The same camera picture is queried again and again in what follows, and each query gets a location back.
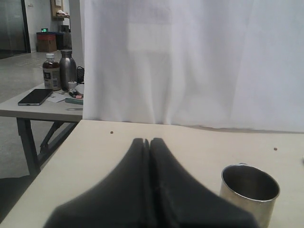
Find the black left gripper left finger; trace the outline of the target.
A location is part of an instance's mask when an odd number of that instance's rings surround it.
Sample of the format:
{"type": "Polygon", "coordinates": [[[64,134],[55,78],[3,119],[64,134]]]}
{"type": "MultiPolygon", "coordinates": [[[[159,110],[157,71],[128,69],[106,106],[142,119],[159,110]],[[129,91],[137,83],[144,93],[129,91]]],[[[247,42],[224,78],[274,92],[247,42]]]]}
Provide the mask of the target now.
{"type": "Polygon", "coordinates": [[[155,228],[149,143],[136,138],[119,164],[98,184],[58,206],[46,228],[155,228]]]}

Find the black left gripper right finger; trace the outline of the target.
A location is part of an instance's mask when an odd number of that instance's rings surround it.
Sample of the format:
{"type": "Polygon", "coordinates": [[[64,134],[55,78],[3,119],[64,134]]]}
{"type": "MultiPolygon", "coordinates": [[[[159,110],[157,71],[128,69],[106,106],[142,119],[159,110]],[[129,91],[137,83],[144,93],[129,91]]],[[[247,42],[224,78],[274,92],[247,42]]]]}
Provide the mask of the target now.
{"type": "Polygon", "coordinates": [[[160,228],[257,228],[253,215],[199,183],[164,140],[150,143],[150,182],[160,228]]]}

